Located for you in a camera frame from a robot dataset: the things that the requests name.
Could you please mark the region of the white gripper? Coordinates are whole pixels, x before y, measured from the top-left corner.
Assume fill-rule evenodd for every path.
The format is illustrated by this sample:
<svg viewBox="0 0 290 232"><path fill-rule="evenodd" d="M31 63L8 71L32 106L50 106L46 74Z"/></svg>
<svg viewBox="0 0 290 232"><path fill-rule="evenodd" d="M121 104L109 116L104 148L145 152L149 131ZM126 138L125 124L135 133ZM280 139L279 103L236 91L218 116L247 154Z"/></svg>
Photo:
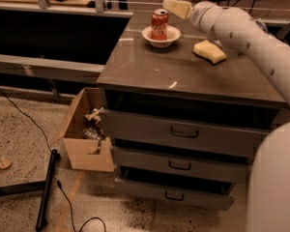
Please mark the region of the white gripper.
<svg viewBox="0 0 290 232"><path fill-rule="evenodd" d="M163 0L162 6L174 15L187 19L201 33L210 33L222 7L212 2L199 2L194 7L189 1Z"/></svg>

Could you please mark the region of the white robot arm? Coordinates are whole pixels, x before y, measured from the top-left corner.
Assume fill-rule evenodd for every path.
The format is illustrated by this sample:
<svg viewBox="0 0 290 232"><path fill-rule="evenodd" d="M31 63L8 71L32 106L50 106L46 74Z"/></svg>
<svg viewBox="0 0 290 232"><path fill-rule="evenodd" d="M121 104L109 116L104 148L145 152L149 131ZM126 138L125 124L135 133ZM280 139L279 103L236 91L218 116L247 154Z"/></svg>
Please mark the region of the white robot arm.
<svg viewBox="0 0 290 232"><path fill-rule="evenodd" d="M211 2L163 0L198 31L243 52L290 106L290 45L263 31L245 11ZM256 152L248 185L246 232L290 232L290 123L273 130Z"/></svg>

